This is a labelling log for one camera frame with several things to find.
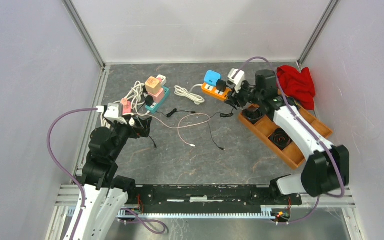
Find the orange power strip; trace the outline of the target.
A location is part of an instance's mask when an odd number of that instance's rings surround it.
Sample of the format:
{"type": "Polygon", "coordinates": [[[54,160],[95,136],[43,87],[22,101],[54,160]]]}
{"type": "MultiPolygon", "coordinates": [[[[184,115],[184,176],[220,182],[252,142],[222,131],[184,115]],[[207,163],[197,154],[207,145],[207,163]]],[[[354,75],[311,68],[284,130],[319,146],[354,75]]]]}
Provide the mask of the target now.
{"type": "Polygon", "coordinates": [[[201,90],[204,94],[213,97],[219,101],[224,102],[228,98],[228,93],[232,90],[230,88],[226,88],[225,91],[219,91],[215,86],[208,85],[203,83],[201,86],[201,90]]]}

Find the blue folding extension socket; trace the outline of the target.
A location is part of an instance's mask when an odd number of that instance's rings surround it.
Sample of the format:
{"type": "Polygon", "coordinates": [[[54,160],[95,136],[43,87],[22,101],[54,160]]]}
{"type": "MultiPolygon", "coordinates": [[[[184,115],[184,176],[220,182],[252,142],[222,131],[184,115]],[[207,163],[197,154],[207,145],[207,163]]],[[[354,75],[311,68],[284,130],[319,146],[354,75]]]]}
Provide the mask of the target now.
{"type": "Polygon", "coordinates": [[[204,83],[209,86],[216,87],[218,80],[221,78],[222,76],[220,73],[213,70],[208,70],[204,76],[204,83]]]}

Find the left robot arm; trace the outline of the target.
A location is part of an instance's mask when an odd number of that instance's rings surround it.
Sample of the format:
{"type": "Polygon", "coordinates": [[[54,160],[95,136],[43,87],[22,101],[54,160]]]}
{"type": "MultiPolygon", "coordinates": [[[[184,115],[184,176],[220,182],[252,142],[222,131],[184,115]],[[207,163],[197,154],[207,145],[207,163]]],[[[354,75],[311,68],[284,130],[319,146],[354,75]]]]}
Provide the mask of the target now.
{"type": "Polygon", "coordinates": [[[129,139],[147,138],[150,117],[125,116],[126,123],[112,120],[90,134],[89,151],[79,179],[81,192],[64,237],[66,240],[103,240],[122,206],[137,198],[136,181],[116,175],[116,163],[129,139]]]}

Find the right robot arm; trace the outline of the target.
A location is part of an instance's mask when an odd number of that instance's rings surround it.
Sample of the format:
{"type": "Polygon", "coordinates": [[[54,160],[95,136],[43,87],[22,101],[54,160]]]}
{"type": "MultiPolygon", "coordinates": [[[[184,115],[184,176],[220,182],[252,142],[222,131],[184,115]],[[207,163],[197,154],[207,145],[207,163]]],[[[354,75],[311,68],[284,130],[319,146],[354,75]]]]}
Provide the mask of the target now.
{"type": "Polygon", "coordinates": [[[228,77],[226,104],[234,108],[255,104],[262,115],[268,116],[297,145],[306,161],[301,174],[279,177],[272,181],[269,199],[282,204],[291,194],[307,193],[312,197],[328,195],[341,198],[349,177],[349,151],[344,145],[335,146],[317,133],[299,113],[298,107],[278,86],[277,74],[268,69],[255,74],[255,84],[245,79],[243,70],[233,68],[228,77]]]}

